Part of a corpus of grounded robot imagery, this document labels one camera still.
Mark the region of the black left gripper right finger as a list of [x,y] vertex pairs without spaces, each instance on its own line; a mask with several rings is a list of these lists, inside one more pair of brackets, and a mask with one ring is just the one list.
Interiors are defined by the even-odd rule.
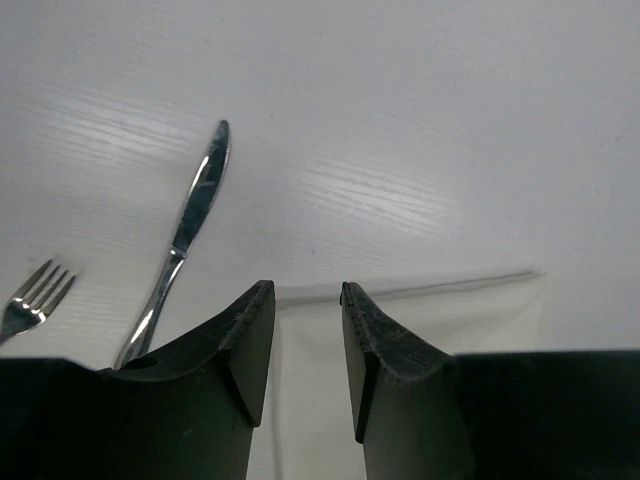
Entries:
[[340,305],[354,436],[367,478],[473,478],[450,355],[389,317],[355,282],[343,283]]

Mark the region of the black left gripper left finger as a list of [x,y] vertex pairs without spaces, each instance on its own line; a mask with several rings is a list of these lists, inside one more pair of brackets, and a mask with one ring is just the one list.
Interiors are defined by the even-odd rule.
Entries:
[[243,479],[261,424],[273,282],[163,347],[105,370],[101,479]]

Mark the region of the white cloth napkin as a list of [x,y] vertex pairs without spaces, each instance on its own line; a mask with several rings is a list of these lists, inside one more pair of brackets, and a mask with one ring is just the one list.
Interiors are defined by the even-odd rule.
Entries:
[[[546,277],[518,272],[417,290],[372,291],[384,313],[446,353],[534,350]],[[338,297],[280,300],[250,479],[363,479]]]

